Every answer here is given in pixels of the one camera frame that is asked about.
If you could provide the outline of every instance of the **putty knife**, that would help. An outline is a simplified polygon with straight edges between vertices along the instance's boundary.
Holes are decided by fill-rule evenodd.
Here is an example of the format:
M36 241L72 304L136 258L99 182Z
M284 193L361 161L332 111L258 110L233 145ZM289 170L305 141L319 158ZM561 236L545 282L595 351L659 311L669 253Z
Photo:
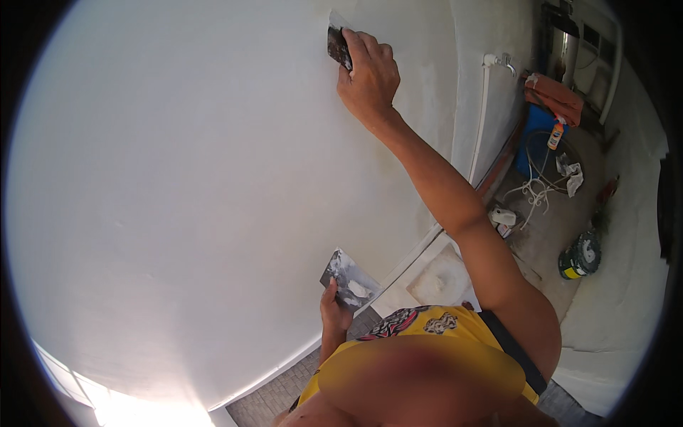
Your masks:
M339 247L332 254L332 259L327 264L320 283L327 288L330 286L331 277L337 280L337 304L351 313L370 304L383 291L380 284L361 270L354 260Z
M327 27L327 54L351 71L353 64L351 64L351 55L348 53L348 45L342 34L342 28L351 28L351 26L340 14L332 9L330 12L330 23Z

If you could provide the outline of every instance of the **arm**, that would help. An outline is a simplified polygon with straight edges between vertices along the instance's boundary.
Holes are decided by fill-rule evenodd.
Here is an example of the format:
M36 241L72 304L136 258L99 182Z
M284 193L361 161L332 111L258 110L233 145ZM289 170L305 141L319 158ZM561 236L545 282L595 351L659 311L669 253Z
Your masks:
M320 359L318 366L329 359L337 347L346 342L346 332L351 326L353 315L341 308L335 295L337 281L330 279L330 286L322 293L320 299L320 315L322 317L322 343L320 344Z
M547 380L561 341L552 305L522 276L474 188L391 106L400 82L391 47L365 33L343 33L354 69L339 68L339 97L403 164L425 205L460 247L482 309L499 317Z

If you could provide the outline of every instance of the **man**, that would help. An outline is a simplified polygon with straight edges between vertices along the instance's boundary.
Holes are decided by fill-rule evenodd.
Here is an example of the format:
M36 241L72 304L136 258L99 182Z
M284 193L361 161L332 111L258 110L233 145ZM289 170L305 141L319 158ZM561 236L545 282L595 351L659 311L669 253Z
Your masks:
M336 304L337 284L332 281L320 302L323 324L320 364L335 352L367 345L366 341L387 336L443 335L476 341L504 350L517 360L525 371L525 389L512 403L495 408L494 413L481 419L465 424L442 419L438 424L556 425L534 406L559 360L561 336L553 306L522 276L512 252L491 226L484 205L472 186L413 132L392 107L400 78L391 46L378 44L375 37L366 33L349 29L342 32L348 43L353 71L339 67L339 97L351 114L403 164L434 218L457 242L483 312L477 314L465 307L406 308L384 319L369 335L345 342L352 316ZM391 369L386 375L402 375L402 369ZM445 380L435 377L431 384L435 387L444 385L439 381ZM417 400L429 393L425 387L408 390L401 396L405 400L397 405L396 411L404 411L406 419L411 417L415 421L421 416L428 419L439 408L449 406L448 396L446 400L440 400L438 406L430 407L429 400L423 400L417 406L410 405L411 399ZM443 394L434 397L444 398ZM274 425L388 425L382 421L366 419L335 406L319 391L316 373L292 410L276 417Z

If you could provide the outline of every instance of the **green bucket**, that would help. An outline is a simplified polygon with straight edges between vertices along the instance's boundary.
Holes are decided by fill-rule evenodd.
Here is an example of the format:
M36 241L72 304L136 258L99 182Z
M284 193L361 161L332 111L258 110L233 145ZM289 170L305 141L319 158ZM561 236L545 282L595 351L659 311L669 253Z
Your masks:
M600 256L600 242L595 233L581 233L564 252L559 254L559 275L567 280L590 276L598 270Z

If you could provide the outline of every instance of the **orange cloth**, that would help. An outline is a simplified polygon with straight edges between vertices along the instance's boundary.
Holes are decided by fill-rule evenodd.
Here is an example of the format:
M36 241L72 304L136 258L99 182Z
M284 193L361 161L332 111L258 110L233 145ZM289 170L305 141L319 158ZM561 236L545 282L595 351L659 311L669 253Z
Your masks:
M524 83L524 93L528 102L539 105L540 99L553 113L562 116L569 126L576 127L581 122L583 99L562 83L534 72Z

